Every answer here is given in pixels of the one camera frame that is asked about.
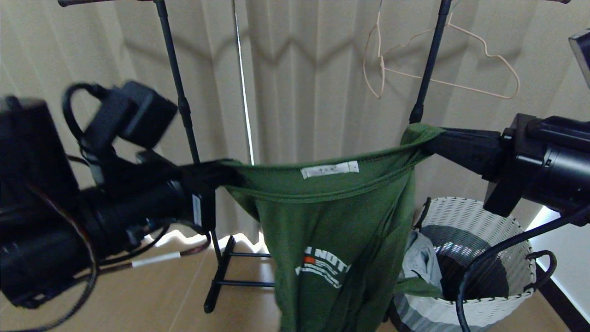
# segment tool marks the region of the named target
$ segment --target white cable label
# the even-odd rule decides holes
[[[321,166],[314,166],[314,167],[306,167],[301,169],[301,173],[303,174],[303,178],[310,178],[310,177],[321,177],[324,175],[331,175],[331,174],[342,174],[342,173],[358,173],[359,172],[359,163],[355,161],[348,161],[343,162],[341,164],[336,165],[321,165]]]
[[[195,225],[202,227],[203,221],[201,220],[201,196],[195,194],[192,195],[192,217]]]
[[[134,268],[137,268],[138,266],[168,261],[170,259],[176,259],[176,258],[180,258],[180,257],[181,257],[181,253],[176,251],[176,252],[171,252],[171,253],[167,253],[164,255],[159,255],[156,257],[152,257],[152,258],[139,259],[138,261],[131,262],[131,266]]]

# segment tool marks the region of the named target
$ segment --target white woven basket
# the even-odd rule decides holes
[[[439,261],[452,258],[463,267],[487,248],[522,232],[514,217],[487,212],[482,202],[466,198],[433,199],[422,216],[421,232],[433,242]],[[534,288],[524,291],[536,281],[535,262],[526,258],[531,252],[530,243],[523,242],[500,253],[474,275],[474,282],[479,282],[489,297],[464,304],[473,332],[490,329],[533,294]],[[441,270],[443,280],[462,276],[445,276],[452,271],[445,271],[443,263]],[[399,332],[461,331],[454,301],[396,294],[394,304],[397,316],[392,321]]]

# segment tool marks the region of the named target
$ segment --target beige curtain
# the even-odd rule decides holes
[[[248,162],[240,67],[231,1],[168,0],[183,82],[203,160]],[[433,27],[438,0],[383,2],[383,46],[405,43]],[[362,59],[379,1],[236,0],[245,95],[256,163],[320,160],[395,146],[407,126],[419,80],[386,74],[383,97],[366,87]],[[65,127],[60,96],[74,81],[104,85],[135,79],[176,100],[156,8],[121,0],[61,8],[50,0],[3,0],[0,92],[46,99],[69,153],[76,143]],[[424,122],[502,131],[518,112],[588,120],[590,93],[567,38],[590,23],[590,2],[462,0],[453,22],[484,37],[492,54],[514,65],[522,80],[512,100],[431,83]],[[393,69],[422,75],[432,34],[389,54]],[[375,43],[368,54],[375,56]],[[377,62],[369,80],[379,84]],[[434,78],[510,95],[514,80],[478,41],[448,30]],[[90,119],[96,102],[78,97],[76,115]],[[135,148],[117,143],[133,158]],[[180,118],[158,151],[190,162]],[[76,167],[84,185],[89,173]],[[418,166],[417,205],[427,196],[483,199],[486,182],[440,157]],[[514,215],[527,225],[539,206],[523,201]],[[220,190],[222,235],[242,232],[257,240],[257,224]]]

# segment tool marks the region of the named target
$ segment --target clothes hanger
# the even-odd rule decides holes
[[[408,40],[408,42],[406,44],[404,44],[404,45],[397,44],[397,45],[391,47],[389,50],[386,50],[384,53],[381,53],[381,26],[380,26],[380,19],[381,19],[381,6],[382,6],[382,4],[383,4],[383,0],[381,0],[381,3],[379,4],[379,11],[377,13],[377,22],[375,23],[375,25],[373,26],[373,28],[369,32],[369,36],[367,38],[367,43],[365,45],[365,54],[363,56],[363,74],[365,76],[365,82],[366,82],[367,86],[369,87],[369,90],[371,90],[371,92],[373,93],[373,95],[375,95],[375,97],[377,97],[377,99],[380,99],[381,96],[383,95],[383,91],[384,91],[384,88],[385,88],[385,71],[386,70],[387,71],[391,71],[391,72],[396,73],[396,74],[399,74],[399,75],[403,75],[403,76],[407,76],[407,77],[412,77],[413,79],[422,79],[421,76],[417,76],[417,75],[413,75],[413,74],[408,74],[408,73],[403,73],[401,71],[397,71],[397,70],[393,70],[393,69],[389,69],[389,68],[385,67],[384,55],[387,54],[388,52],[390,52],[390,51],[398,48],[398,47],[406,47],[406,46],[408,46],[412,42],[412,40],[414,38],[419,37],[419,36],[421,36],[423,34],[426,34],[426,33],[430,32],[430,31],[433,31],[434,30],[432,28],[432,29],[428,29],[428,30],[422,31],[422,32],[420,32],[418,34],[415,34],[415,35],[413,35]],[[452,86],[452,87],[458,87],[460,89],[465,89],[465,90],[469,90],[469,91],[473,91],[473,92],[482,93],[484,95],[489,95],[489,96],[494,96],[494,97],[502,98],[502,99],[512,99],[512,98],[514,98],[518,94],[518,92],[520,91],[520,78],[519,78],[518,74],[516,73],[516,71],[514,70],[514,68],[510,65],[510,63],[508,63],[508,61],[506,61],[506,59],[503,56],[501,56],[501,55],[490,55],[488,53],[488,51],[487,51],[487,43],[486,43],[486,41],[483,38],[481,38],[480,36],[478,36],[478,35],[476,35],[476,34],[474,34],[472,32],[469,32],[469,31],[467,31],[467,30],[465,30],[465,29],[463,29],[461,27],[458,27],[458,26],[454,25],[453,23],[451,23],[451,20],[453,19],[453,11],[454,11],[455,6],[453,6],[453,8],[452,8],[452,10],[451,10],[451,12],[449,14],[448,21],[447,21],[447,23],[446,23],[445,26],[446,27],[453,28],[453,29],[458,30],[460,32],[463,32],[463,33],[465,33],[465,34],[467,34],[467,35],[469,35],[469,36],[471,36],[471,37],[479,40],[483,44],[484,53],[485,53],[486,57],[488,57],[488,58],[499,58],[506,65],[506,67],[508,67],[508,69],[510,70],[510,72],[512,73],[512,75],[514,76],[514,78],[516,79],[516,90],[514,91],[514,93],[511,96],[504,96],[504,95],[499,95],[497,93],[488,92],[488,91],[476,89],[474,87],[463,86],[463,85],[459,85],[459,84],[455,84],[455,83],[444,82],[444,81],[435,80],[435,79],[431,79],[431,81],[432,82],[436,82],[436,83],[440,83],[440,84],[449,85],[449,86]],[[378,40],[378,42],[377,42],[377,54],[378,54],[378,59],[379,59],[379,62],[380,62],[379,65],[381,67],[381,89],[380,89],[379,93],[375,92],[375,90],[373,89],[373,87],[369,83],[369,79],[368,79],[367,74],[366,74],[366,66],[365,66],[365,64],[366,64],[366,53],[367,53],[367,49],[369,48],[369,42],[371,40],[371,35],[373,34],[373,32],[375,30],[377,31],[377,40]]]

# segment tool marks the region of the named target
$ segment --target black basket handle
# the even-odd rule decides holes
[[[422,210],[422,214],[420,214],[420,218],[418,218],[416,225],[414,225],[414,229],[420,230],[422,228],[422,222],[424,221],[424,219],[426,219],[426,215],[428,214],[428,209],[430,209],[431,202],[432,198],[426,198],[426,202],[423,205],[424,208]]]
[[[534,282],[530,285],[527,285],[525,287],[525,290],[524,290],[525,292],[529,288],[533,288],[533,291],[536,289],[539,289],[539,287],[543,286],[545,284],[545,282],[549,281],[549,278],[551,278],[551,276],[555,272],[555,269],[557,268],[557,257],[555,257],[555,254],[549,250],[541,250],[541,251],[530,253],[530,254],[526,255],[526,259],[537,259],[537,258],[540,258],[543,256],[549,256],[549,267],[547,268],[547,271],[541,277],[537,276],[536,282]]]

